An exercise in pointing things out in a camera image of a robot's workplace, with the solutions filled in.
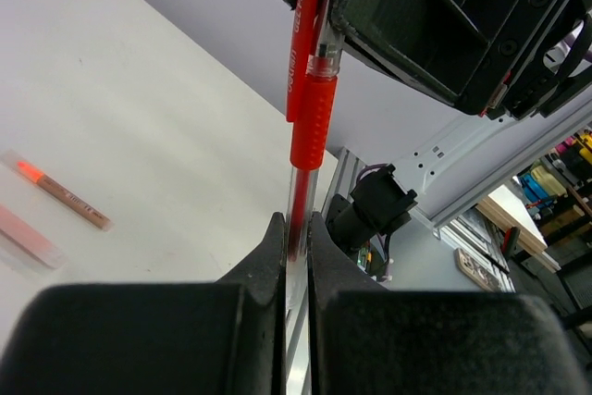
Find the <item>translucent orange highlighter marker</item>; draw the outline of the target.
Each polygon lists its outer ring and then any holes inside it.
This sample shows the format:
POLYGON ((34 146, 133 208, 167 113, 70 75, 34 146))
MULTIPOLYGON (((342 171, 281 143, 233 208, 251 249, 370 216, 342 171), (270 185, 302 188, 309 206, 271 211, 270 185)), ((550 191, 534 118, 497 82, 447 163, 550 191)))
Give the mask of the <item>translucent orange highlighter marker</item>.
POLYGON ((49 268, 57 269, 64 263, 64 254, 52 242, 4 206, 1 206, 1 234, 49 268))

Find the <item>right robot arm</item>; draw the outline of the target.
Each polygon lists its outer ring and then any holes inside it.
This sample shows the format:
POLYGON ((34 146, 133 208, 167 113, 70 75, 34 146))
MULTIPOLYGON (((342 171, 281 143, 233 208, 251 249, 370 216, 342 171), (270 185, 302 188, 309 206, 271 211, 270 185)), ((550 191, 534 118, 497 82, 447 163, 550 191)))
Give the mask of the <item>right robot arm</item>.
POLYGON ((284 0, 295 12, 289 87, 299 137, 327 140, 339 62, 454 109, 388 156, 405 202, 442 224, 591 111, 591 0, 284 0))

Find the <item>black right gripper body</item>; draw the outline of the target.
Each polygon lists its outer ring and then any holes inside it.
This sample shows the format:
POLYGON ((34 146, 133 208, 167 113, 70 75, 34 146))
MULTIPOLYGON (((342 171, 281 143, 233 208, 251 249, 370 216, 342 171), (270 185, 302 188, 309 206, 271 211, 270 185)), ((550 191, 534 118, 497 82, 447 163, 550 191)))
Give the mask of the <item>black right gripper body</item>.
POLYGON ((591 0, 480 0, 480 113, 547 117, 590 84, 591 0))

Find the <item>wooden orange highlighter pencil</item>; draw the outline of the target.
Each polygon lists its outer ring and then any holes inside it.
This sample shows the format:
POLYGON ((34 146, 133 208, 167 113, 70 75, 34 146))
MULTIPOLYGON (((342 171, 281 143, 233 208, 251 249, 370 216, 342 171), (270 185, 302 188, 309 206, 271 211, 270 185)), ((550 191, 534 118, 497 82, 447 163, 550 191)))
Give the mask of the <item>wooden orange highlighter pencil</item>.
POLYGON ((95 206, 79 197, 77 193, 64 186, 42 168, 13 150, 1 153, 1 165, 10 170, 28 187, 35 189, 65 208, 72 215, 102 232, 109 232, 113 221, 95 206))

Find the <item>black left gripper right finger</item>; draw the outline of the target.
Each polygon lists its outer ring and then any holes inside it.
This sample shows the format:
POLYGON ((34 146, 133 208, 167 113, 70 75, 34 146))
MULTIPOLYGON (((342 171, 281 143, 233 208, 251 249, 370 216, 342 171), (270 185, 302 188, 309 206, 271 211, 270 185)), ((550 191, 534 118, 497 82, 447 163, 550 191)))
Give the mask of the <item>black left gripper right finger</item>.
POLYGON ((587 394, 559 318, 509 292, 393 291, 313 213, 308 235, 314 394, 587 394))

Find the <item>red gel pen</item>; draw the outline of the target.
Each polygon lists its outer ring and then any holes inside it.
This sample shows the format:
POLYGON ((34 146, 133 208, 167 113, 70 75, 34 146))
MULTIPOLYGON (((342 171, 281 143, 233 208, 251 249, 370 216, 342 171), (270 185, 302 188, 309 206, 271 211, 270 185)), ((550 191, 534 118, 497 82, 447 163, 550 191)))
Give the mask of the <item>red gel pen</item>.
POLYGON ((288 259, 303 256, 303 239, 315 195, 313 175, 321 167, 339 73, 339 54, 309 56, 289 76, 287 120, 292 124, 288 259))

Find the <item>red pen cap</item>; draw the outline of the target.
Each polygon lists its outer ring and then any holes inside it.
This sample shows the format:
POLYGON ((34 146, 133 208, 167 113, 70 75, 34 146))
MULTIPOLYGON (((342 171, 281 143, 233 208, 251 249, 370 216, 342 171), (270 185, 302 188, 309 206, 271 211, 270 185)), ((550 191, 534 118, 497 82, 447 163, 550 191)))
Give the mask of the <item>red pen cap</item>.
POLYGON ((315 60, 329 59, 333 42, 328 24, 327 9, 331 0, 297 0, 293 11, 290 60, 287 86, 287 115, 289 122, 298 119, 304 100, 304 84, 314 74, 315 60))

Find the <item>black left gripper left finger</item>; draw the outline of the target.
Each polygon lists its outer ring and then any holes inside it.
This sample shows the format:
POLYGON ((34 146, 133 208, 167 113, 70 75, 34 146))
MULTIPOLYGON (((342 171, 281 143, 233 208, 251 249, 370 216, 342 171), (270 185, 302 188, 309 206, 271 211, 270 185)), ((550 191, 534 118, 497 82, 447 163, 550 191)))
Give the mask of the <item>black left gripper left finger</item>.
POLYGON ((41 291, 1 358, 5 394, 282 394, 286 221, 209 283, 41 291))

